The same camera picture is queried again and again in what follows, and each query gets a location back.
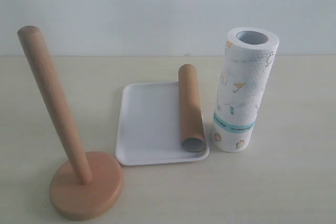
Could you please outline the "printed paper towel roll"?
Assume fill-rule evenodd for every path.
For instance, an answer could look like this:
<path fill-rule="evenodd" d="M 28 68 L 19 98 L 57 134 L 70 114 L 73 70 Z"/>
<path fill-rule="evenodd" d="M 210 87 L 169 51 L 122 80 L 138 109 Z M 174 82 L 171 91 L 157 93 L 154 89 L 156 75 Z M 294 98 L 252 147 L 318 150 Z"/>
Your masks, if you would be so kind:
<path fill-rule="evenodd" d="M 248 146 L 278 46 L 279 38 L 264 29 L 228 32 L 212 126 L 220 150 L 235 153 Z"/>

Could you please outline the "white rectangular plastic tray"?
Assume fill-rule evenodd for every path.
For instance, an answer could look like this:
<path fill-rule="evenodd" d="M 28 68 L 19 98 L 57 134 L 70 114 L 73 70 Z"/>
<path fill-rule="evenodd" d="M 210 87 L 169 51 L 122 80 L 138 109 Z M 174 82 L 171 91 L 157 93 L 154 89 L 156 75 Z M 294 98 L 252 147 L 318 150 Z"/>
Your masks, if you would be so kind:
<path fill-rule="evenodd" d="M 181 145 L 177 82 L 133 83 L 122 91 L 115 156 L 124 166 L 186 163 L 204 160 Z"/>

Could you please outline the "wooden paper towel holder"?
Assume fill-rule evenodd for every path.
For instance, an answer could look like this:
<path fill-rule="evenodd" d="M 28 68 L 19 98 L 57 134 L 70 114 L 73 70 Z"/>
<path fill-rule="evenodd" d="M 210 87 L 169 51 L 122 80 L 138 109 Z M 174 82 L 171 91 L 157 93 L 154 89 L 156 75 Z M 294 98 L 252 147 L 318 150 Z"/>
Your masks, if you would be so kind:
<path fill-rule="evenodd" d="M 105 152 L 85 152 L 74 117 L 41 30 L 25 26 L 17 32 L 23 52 L 68 157 L 54 174 L 49 197 L 63 217 L 82 221 L 109 210 L 123 188 L 119 162 Z"/>

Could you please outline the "brown cardboard tube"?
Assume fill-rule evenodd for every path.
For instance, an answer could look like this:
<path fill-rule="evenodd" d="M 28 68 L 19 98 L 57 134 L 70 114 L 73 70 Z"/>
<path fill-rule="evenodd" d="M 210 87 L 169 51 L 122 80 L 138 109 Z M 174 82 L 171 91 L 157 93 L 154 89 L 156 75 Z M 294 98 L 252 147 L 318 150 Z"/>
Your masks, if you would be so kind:
<path fill-rule="evenodd" d="M 206 143 L 196 67 L 184 64 L 178 76 L 181 146 L 187 152 L 200 152 Z"/>

